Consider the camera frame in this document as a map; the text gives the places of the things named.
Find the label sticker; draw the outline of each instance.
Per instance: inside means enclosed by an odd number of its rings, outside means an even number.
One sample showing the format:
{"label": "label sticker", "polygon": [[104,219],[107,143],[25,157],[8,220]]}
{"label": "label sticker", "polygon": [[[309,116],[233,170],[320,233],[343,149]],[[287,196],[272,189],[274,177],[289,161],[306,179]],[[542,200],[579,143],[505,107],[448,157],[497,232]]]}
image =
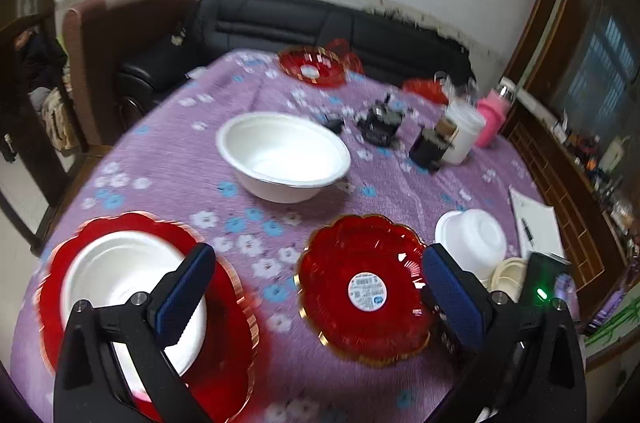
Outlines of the label sticker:
{"label": "label sticker", "polygon": [[318,78],[320,76],[320,71],[315,66],[310,66],[309,64],[305,64],[304,66],[300,66],[300,72],[303,77],[306,78]]}
{"label": "label sticker", "polygon": [[386,302],[385,283],[378,275],[368,271],[353,276],[348,294],[351,303],[360,311],[377,311]]}

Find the table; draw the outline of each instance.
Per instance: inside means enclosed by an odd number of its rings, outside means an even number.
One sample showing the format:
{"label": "table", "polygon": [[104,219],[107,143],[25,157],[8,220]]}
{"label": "table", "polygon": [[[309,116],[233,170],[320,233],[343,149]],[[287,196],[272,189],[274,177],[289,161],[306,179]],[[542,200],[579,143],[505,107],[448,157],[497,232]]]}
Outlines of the table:
{"label": "table", "polygon": [[[344,212],[386,215],[433,241],[438,218],[481,208],[502,225],[508,257],[519,255],[509,186],[539,200],[513,146],[498,137],[473,149],[464,164],[436,174],[407,158],[420,124],[442,108],[358,74],[348,85],[320,90],[285,76],[273,54],[235,51],[202,71],[133,129],[96,168],[49,241],[28,285],[15,328],[12,378],[44,423],[52,422],[53,376],[40,354],[34,295],[47,275],[47,256],[84,221],[130,210],[187,223],[238,272],[260,329],[254,393],[238,421],[287,423],[423,422],[455,381],[442,350],[384,369],[344,361],[323,347],[300,319],[292,281],[295,263],[318,226]],[[346,178],[313,199],[284,206],[248,194],[218,154],[218,127],[248,111],[280,111],[311,119],[350,116],[392,93],[396,108],[412,108],[393,149],[367,145],[347,121],[351,152]]]}

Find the black pen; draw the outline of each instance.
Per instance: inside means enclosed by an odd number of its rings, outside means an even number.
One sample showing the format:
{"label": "black pen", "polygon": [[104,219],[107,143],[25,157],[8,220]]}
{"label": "black pen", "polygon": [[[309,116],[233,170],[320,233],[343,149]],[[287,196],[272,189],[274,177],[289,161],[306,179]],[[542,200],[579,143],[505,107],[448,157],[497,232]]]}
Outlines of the black pen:
{"label": "black pen", "polygon": [[531,249],[533,251],[537,251],[535,245],[533,244],[533,235],[531,235],[531,230],[529,229],[529,225],[527,225],[527,222],[524,220],[524,218],[522,218],[521,220],[522,220],[522,226],[524,227],[524,233],[527,236],[527,239],[529,240]]}

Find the screw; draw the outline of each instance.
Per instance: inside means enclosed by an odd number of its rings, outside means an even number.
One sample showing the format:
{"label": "screw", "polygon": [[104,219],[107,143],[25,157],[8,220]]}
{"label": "screw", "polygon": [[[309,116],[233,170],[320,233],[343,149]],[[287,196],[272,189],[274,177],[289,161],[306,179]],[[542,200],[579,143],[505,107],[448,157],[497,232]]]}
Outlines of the screw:
{"label": "screw", "polygon": [[144,291],[138,291],[137,293],[134,293],[133,295],[131,295],[131,298],[129,299],[129,301],[134,306],[140,306],[144,304],[145,300],[146,300],[146,293]]}
{"label": "screw", "polygon": [[491,294],[491,300],[493,300],[498,306],[502,306],[507,304],[509,301],[509,295],[507,295],[504,291],[494,291]]}
{"label": "screw", "polygon": [[78,302],[76,302],[74,304],[74,311],[76,313],[81,313],[84,309],[87,308],[87,306],[89,305],[89,301],[88,300],[79,300]]}
{"label": "screw", "polygon": [[566,309],[566,302],[561,298],[552,298],[551,305],[558,311],[563,311]]}

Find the red plate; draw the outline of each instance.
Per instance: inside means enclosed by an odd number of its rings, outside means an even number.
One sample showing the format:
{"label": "red plate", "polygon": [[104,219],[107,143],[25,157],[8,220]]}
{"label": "red plate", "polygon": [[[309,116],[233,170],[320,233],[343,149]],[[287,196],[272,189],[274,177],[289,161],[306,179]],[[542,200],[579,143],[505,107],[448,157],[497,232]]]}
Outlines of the red plate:
{"label": "red plate", "polygon": [[[203,238],[189,226],[158,221],[145,212],[123,213],[119,217],[93,219],[79,228],[76,237],[60,244],[49,264],[49,276],[36,295],[41,321],[45,363],[53,370],[64,331],[60,320],[60,292],[66,270],[76,255],[91,241],[121,230],[152,233],[183,254]],[[253,363],[258,344],[258,326],[244,300],[235,270],[220,256],[213,280],[207,288],[207,329],[198,357],[182,379],[194,398],[213,421],[226,421],[242,410],[254,386]],[[139,411],[160,421],[151,403],[134,398]]]}
{"label": "red plate", "polygon": [[446,106],[449,103],[449,99],[442,92],[440,82],[436,80],[424,80],[419,78],[405,80],[402,84],[402,90],[420,95],[434,104]]}
{"label": "red plate", "polygon": [[278,62],[287,75],[308,84],[337,88],[346,82],[344,66],[338,55],[323,48],[289,48],[278,54]]}
{"label": "red plate", "polygon": [[382,366],[415,355],[433,321],[420,300],[424,249],[413,230],[383,215],[323,226],[299,263],[301,316],[341,356]]}

